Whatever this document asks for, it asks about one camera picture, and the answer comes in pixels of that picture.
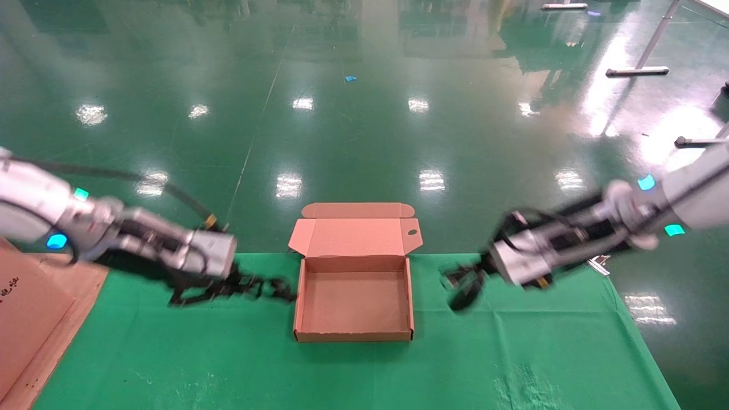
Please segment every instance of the flattened cardboard box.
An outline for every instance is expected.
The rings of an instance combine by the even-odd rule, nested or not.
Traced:
[[[0,400],[73,300],[36,261],[0,238]]]

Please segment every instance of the blue led light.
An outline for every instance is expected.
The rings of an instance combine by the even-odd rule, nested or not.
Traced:
[[[638,179],[638,186],[641,190],[653,189],[655,187],[655,178],[653,178],[653,175],[648,175],[643,179]]]
[[[52,250],[63,249],[68,241],[69,239],[66,238],[66,235],[63,235],[62,233],[55,233],[46,241],[46,248]]]
[[[74,191],[74,197],[76,197],[76,199],[80,199],[81,201],[86,201],[86,198],[89,197],[89,192],[81,188],[76,188],[76,190]]]
[[[684,231],[684,228],[677,223],[674,223],[673,225],[667,225],[664,229],[666,230],[668,236],[683,235],[684,233],[686,233],[686,231]]]

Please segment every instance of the green table cover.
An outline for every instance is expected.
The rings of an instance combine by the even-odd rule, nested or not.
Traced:
[[[241,254],[295,283],[300,256]],[[221,299],[167,307],[159,282],[110,273],[35,410],[678,409],[620,296],[584,267],[547,292],[487,283],[467,314],[412,255],[410,343],[298,344],[294,307]]]

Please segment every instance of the metal stand base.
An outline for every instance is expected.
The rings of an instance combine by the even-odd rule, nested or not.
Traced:
[[[570,4],[545,4],[542,10],[578,10],[588,8],[587,3],[570,3]]]
[[[656,67],[643,67],[642,69],[609,69],[605,73],[608,77],[630,77],[633,75],[666,75],[668,74],[668,67],[656,66]]]
[[[615,78],[615,77],[630,77],[633,75],[668,74],[668,67],[646,67],[645,64],[648,62],[650,53],[655,48],[655,45],[658,44],[658,40],[660,39],[660,36],[666,30],[666,27],[668,27],[668,22],[671,21],[671,19],[674,16],[674,13],[676,12],[676,9],[679,8],[679,4],[681,4],[681,0],[672,0],[671,6],[668,7],[668,11],[666,12],[666,14],[663,16],[663,19],[661,19],[660,23],[658,24],[658,28],[655,29],[653,36],[650,38],[648,45],[645,47],[645,50],[643,51],[643,54],[638,59],[638,63],[636,63],[635,67],[633,67],[631,69],[620,69],[620,70],[609,69],[609,70],[607,70],[605,75],[607,75],[608,77]]]
[[[729,123],[724,125],[714,139],[687,139],[682,136],[674,142],[676,148],[707,148],[712,145],[729,144]]]

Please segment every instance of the green epoxy floor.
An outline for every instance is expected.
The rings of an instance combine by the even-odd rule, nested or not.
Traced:
[[[167,178],[239,252],[285,252],[314,201],[406,202],[419,252],[474,252],[504,211],[688,163],[675,138],[729,120],[729,23],[687,2],[649,60],[671,73],[616,80],[669,1],[541,3],[4,0],[0,145]],[[70,180],[198,222],[160,186]],[[729,401],[727,244],[716,230],[608,265],[684,409]]]

